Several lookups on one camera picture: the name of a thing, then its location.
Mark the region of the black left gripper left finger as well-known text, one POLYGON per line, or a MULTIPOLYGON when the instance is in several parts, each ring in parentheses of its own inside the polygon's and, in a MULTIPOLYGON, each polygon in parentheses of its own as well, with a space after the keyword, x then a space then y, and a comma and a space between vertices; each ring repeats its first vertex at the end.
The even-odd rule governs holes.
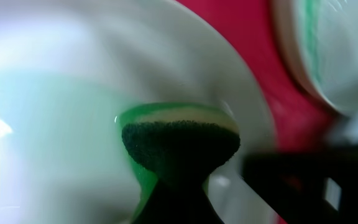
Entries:
POLYGON ((172 189, 159 180, 135 224, 223 224, 202 186, 172 189))

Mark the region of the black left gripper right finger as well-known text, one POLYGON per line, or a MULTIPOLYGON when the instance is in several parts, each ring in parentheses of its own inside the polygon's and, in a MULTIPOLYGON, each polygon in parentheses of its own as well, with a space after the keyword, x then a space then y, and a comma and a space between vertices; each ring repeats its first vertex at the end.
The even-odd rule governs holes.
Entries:
POLYGON ((358 223, 358 144, 252 153, 241 176, 287 223, 358 223))

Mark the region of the green yellow sponge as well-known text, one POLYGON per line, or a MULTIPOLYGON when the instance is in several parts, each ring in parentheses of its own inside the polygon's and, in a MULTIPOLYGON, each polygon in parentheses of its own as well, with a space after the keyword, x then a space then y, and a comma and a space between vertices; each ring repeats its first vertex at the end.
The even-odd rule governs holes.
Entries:
MULTIPOLYGON (((172 189, 202 186, 240 148, 236 122, 225 112, 195 103, 149 103, 119 116, 122 143, 138 170, 172 189)), ((154 186, 140 178, 140 213, 154 186)))

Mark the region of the light blue plate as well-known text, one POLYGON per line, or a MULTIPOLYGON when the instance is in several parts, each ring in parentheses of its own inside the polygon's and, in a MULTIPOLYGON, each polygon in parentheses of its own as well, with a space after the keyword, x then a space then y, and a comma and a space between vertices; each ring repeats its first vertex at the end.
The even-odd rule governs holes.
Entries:
POLYGON ((358 111, 358 0, 276 0, 272 20, 294 80, 338 113, 358 111))

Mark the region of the white plate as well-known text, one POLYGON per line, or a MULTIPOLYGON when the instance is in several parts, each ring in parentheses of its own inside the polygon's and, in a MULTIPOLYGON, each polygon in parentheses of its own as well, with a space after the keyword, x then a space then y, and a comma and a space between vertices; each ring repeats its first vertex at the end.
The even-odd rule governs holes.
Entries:
POLYGON ((274 223, 239 177, 274 144, 261 90, 233 47, 176 1, 0 1, 0 223, 129 223, 140 186, 121 142, 132 106, 224 110, 241 148, 208 195, 225 223, 274 223))

